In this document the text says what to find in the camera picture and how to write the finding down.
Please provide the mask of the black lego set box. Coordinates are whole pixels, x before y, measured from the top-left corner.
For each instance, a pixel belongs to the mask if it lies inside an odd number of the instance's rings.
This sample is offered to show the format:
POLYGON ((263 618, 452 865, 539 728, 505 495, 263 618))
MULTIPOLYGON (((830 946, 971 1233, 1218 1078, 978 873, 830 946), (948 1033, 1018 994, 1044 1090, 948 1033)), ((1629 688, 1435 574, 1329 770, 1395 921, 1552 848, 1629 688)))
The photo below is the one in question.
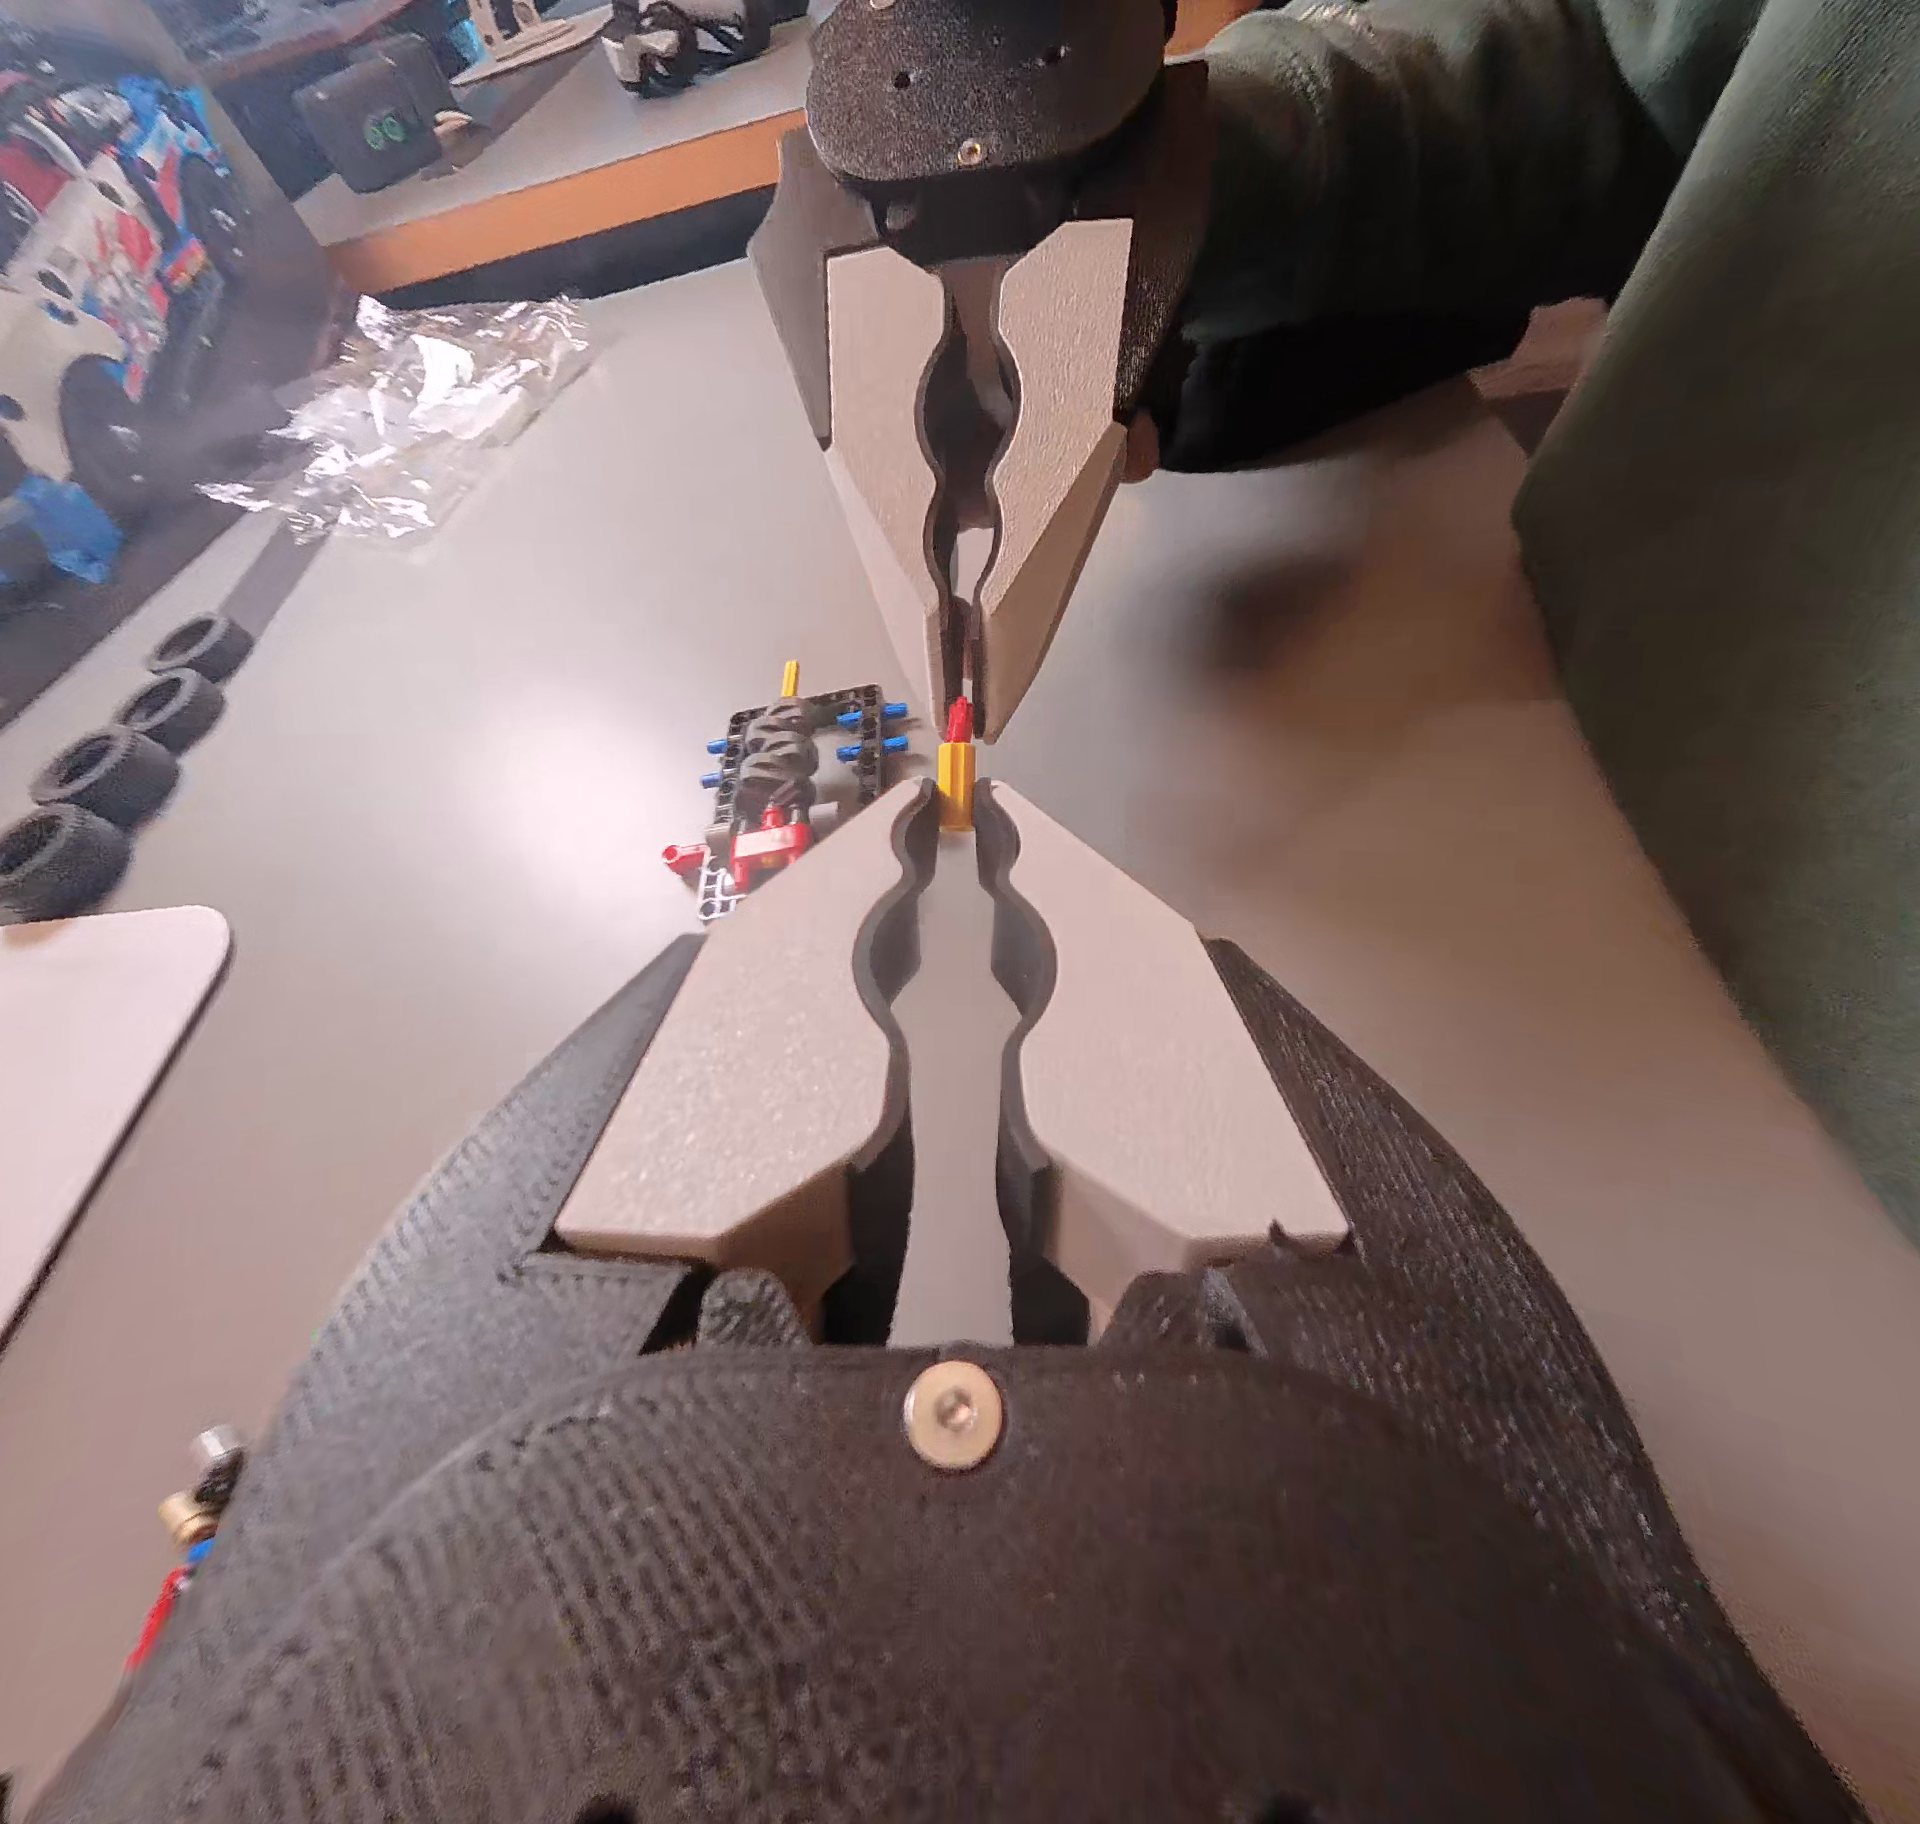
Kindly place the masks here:
POLYGON ((107 595, 345 293, 203 57, 247 0, 2 0, 3 623, 107 595))

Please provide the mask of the black device with green rings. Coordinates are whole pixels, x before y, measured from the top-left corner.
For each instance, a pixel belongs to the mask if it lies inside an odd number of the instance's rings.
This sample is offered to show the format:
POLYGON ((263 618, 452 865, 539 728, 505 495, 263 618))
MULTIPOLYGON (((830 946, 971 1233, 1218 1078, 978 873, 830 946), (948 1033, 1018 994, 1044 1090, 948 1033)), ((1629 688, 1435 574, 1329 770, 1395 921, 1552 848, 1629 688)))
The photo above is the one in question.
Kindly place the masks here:
POLYGON ((375 194, 446 157, 437 122, 460 117, 425 39, 393 33, 294 92, 300 127, 353 194, 375 194))

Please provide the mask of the black lego frame assembly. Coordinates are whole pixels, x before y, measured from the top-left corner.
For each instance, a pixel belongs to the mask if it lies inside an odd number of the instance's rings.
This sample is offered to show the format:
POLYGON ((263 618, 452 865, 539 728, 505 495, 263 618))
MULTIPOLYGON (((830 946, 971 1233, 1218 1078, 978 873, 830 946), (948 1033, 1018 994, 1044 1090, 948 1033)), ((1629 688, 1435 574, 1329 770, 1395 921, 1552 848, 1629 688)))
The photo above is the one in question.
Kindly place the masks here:
POLYGON ((810 690, 800 660, 783 660, 778 693, 707 744, 703 836, 659 852, 698 921, 731 916, 875 804, 914 752, 914 724, 914 706, 881 683, 810 690))

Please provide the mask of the white and black device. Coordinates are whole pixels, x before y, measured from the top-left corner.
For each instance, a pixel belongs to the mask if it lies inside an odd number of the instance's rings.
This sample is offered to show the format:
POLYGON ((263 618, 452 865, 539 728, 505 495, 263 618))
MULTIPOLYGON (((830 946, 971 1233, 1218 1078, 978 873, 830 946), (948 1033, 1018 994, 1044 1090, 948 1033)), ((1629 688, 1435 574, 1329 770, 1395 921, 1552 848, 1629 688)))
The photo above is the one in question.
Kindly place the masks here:
POLYGON ((623 89, 664 97, 759 59, 806 13, 807 0, 611 0, 599 44, 623 89))

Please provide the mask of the pile of small lego pieces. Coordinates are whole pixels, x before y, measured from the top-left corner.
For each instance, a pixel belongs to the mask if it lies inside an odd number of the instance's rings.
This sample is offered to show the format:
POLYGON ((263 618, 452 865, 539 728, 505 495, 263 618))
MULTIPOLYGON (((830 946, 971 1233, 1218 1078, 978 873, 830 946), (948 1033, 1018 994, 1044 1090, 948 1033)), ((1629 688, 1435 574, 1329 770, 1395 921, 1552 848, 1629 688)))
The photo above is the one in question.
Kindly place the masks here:
POLYGON ((140 1623, 128 1650, 122 1676, 131 1679, 145 1666, 159 1637, 173 1619, 180 1599, 187 1597, 196 1570, 210 1554, 211 1542, 226 1515, 226 1506, 247 1471, 249 1443, 238 1428, 214 1425, 196 1431, 193 1440, 193 1482, 159 1502, 159 1520, 173 1545, 173 1563, 162 1575, 155 1599, 140 1623))

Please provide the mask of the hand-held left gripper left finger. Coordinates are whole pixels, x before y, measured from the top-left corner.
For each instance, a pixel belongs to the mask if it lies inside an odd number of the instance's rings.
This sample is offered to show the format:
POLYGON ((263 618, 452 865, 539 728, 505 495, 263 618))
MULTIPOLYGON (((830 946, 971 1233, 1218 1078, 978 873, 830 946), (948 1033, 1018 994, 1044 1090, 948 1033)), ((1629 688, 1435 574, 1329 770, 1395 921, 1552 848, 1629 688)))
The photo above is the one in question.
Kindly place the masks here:
POLYGON ((938 813, 903 780, 695 942, 555 1237, 761 1268, 825 1330, 886 1330, 913 1207, 896 998, 938 813))

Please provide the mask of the clear crumpled plastic bag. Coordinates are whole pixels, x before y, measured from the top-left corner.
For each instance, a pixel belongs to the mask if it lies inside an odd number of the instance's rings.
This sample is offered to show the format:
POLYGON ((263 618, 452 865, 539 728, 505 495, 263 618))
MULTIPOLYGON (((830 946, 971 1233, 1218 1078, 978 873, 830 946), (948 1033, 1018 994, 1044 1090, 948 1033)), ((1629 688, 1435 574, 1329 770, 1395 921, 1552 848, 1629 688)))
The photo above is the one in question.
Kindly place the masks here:
POLYGON ((416 544, 590 366, 584 303, 393 309, 360 297, 340 352, 303 378, 241 466, 195 482, 300 541, 416 544))

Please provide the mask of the wood-edged side table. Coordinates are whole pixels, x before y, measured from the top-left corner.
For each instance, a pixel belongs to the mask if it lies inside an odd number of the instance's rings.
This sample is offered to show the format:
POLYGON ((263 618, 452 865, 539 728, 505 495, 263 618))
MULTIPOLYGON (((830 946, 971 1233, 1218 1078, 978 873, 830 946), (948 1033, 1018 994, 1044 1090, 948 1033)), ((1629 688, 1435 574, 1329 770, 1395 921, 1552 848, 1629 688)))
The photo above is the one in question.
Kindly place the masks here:
MULTIPOLYGON (((815 26, 837 0, 810 0, 815 26)), ((1178 0, 1169 56, 1196 52, 1260 0, 1178 0)), ((243 92, 265 92, 295 65, 325 62, 403 8, 360 0, 303 28, 206 59, 203 80, 238 121, 243 92)), ((617 227, 648 226, 778 175, 779 137, 804 121, 807 22, 781 26, 769 50, 689 89, 639 98, 618 87, 598 43, 465 92, 485 134, 375 194, 331 174, 298 200, 331 269, 358 292, 395 293, 527 253, 549 253, 617 227)))

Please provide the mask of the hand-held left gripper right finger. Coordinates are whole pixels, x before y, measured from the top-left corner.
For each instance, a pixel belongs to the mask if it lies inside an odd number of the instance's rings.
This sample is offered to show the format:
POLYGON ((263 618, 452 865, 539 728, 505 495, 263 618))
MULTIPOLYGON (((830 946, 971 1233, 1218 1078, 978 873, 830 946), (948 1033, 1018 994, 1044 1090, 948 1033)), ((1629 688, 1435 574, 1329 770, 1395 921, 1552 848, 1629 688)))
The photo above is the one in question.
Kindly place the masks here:
POLYGON ((1015 1008, 995 1201, 1015 1336, 1091 1336, 1142 1276, 1310 1256, 1347 1217, 1209 942, 1021 794, 973 802, 1015 1008))

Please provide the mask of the person's right hand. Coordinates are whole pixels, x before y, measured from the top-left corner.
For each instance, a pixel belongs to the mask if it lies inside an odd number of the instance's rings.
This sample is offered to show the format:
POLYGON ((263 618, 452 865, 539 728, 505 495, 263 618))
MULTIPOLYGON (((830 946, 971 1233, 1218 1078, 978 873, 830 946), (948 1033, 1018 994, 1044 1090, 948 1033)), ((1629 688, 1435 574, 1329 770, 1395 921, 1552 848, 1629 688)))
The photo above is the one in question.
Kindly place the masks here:
POLYGON ((1156 354, 1120 480, 1255 467, 1518 346, 1528 304, 1334 312, 1222 337, 1186 325, 1156 354))

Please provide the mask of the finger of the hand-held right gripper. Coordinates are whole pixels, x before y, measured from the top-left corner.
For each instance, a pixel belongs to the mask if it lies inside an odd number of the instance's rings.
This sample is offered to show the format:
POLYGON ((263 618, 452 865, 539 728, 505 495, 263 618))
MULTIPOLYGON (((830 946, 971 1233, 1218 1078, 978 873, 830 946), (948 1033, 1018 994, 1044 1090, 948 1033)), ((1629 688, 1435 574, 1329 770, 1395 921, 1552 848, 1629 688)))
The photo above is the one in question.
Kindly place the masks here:
POLYGON ((973 600, 974 722, 998 741, 1050 649, 1112 505, 1117 364, 1133 223, 1068 221, 1001 279, 1015 415, 990 474, 995 543, 973 600))
POLYGON ((943 280, 886 249, 825 265, 830 435, 825 463, 911 698, 943 731, 961 685, 953 472, 927 427, 946 350, 943 280))

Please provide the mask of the black lego tire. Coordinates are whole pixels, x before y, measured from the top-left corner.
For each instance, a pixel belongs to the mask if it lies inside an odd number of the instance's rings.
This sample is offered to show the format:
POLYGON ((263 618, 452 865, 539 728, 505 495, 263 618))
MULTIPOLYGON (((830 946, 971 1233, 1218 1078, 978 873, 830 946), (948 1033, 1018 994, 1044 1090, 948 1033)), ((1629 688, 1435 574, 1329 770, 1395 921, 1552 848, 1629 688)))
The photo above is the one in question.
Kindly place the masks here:
POLYGON ((128 727, 107 727, 60 750, 32 780, 29 798, 132 829, 155 814, 177 783, 173 752, 128 727))
POLYGON ((254 632, 230 612, 195 612, 155 641, 144 669, 153 677, 191 672, 225 685, 249 660, 254 641, 254 632))
POLYGON ((203 672, 175 669, 152 676, 114 711, 108 727, 144 737, 173 756, 199 744, 225 709, 222 685, 203 672))
POLYGON ((2 923, 93 911, 131 861, 131 839, 76 804, 46 804, 2 829, 2 923))

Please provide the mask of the person's right forearm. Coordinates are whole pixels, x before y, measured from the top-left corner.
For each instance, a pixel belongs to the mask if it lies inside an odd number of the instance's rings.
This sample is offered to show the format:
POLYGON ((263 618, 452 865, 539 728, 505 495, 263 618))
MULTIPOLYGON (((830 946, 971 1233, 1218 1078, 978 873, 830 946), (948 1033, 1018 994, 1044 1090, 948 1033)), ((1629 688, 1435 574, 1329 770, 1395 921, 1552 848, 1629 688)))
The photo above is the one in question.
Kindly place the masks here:
POLYGON ((1635 259, 1763 0, 1298 0, 1209 52, 1197 341, 1591 292, 1635 259))

